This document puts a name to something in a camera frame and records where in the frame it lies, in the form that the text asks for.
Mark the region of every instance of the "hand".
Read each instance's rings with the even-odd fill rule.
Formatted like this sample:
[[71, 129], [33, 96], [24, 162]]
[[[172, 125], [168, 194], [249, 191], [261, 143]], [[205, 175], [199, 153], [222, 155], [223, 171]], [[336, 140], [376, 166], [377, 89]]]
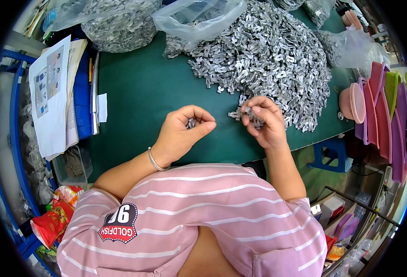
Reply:
[[253, 135], [257, 142], [265, 150], [287, 146], [284, 118], [280, 108], [274, 102], [264, 96], [253, 97], [243, 103], [240, 111], [245, 112], [245, 107], [251, 107], [254, 114], [265, 121], [260, 130], [254, 128], [250, 117], [242, 114], [242, 123], [248, 132]]
[[[194, 128], [187, 130], [189, 118], [195, 118]], [[167, 114], [157, 138], [151, 148], [156, 163], [165, 168], [188, 153], [201, 138], [216, 128], [216, 119], [206, 110], [189, 105]]]

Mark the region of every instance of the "shirt logo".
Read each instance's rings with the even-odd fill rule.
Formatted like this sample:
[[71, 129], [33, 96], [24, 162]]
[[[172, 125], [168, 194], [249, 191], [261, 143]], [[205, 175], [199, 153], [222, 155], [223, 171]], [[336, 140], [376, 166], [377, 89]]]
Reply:
[[97, 231], [102, 241], [123, 241], [127, 243], [137, 236], [134, 222], [137, 218], [137, 207], [132, 203], [123, 203], [116, 212], [105, 217], [103, 226]]

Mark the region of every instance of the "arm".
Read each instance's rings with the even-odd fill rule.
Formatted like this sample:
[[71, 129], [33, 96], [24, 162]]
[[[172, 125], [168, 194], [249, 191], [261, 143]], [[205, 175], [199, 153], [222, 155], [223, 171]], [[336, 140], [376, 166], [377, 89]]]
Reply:
[[248, 115], [242, 115], [242, 123], [248, 132], [265, 149], [271, 185], [283, 200], [306, 197], [306, 189], [300, 177], [286, 139], [282, 112], [273, 101], [264, 96], [256, 96], [245, 101], [245, 107], [251, 107], [254, 114], [265, 121], [265, 125], [256, 130]]
[[[195, 127], [187, 130], [189, 118], [195, 118]], [[165, 168], [185, 155], [201, 138], [216, 127], [214, 117], [206, 110], [190, 105], [167, 114], [151, 154], [156, 163]], [[122, 200], [140, 180], [155, 173], [148, 151], [134, 159], [109, 169], [95, 182], [94, 187], [105, 190]]]

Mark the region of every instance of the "green table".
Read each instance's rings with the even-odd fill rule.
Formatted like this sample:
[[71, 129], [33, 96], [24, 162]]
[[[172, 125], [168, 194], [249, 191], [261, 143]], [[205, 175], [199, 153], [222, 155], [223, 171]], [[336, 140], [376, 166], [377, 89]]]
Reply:
[[[309, 28], [314, 28], [303, 9], [291, 12]], [[340, 32], [345, 29], [335, 10], [322, 29]], [[87, 142], [94, 171], [89, 182], [94, 182], [106, 170], [126, 162], [147, 150], [157, 139], [165, 116], [182, 106], [195, 104], [209, 111], [217, 127], [201, 139], [175, 165], [188, 163], [230, 162], [245, 163], [265, 157], [265, 153], [246, 128], [228, 113], [238, 106], [239, 93], [216, 93], [205, 79], [194, 77], [187, 64], [189, 57], [168, 59], [162, 56], [165, 34], [159, 32], [146, 47], [128, 53], [102, 53], [99, 65], [99, 94], [107, 93], [108, 119], [100, 125], [100, 135]], [[327, 108], [318, 117], [314, 132], [302, 133], [288, 128], [291, 150], [338, 135], [354, 127], [354, 122], [339, 120], [339, 91], [354, 82], [350, 69], [332, 69], [329, 86], [331, 96]]]

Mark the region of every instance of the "electrical cable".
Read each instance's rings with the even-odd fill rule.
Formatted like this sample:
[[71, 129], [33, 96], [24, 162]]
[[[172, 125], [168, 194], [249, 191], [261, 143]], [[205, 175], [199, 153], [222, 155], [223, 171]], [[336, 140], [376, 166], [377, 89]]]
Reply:
[[377, 172], [382, 172], [382, 173], [383, 173], [382, 170], [378, 169], [377, 171], [374, 171], [373, 173], [362, 175], [362, 174], [359, 174], [359, 173], [357, 173], [357, 172], [355, 172], [355, 171], [353, 170], [353, 167], [354, 167], [355, 165], [356, 165], [356, 164], [353, 164], [353, 165], [352, 165], [351, 171], [352, 171], [354, 174], [359, 175], [359, 176], [369, 176], [369, 175], [372, 175], [372, 174], [377, 173]]

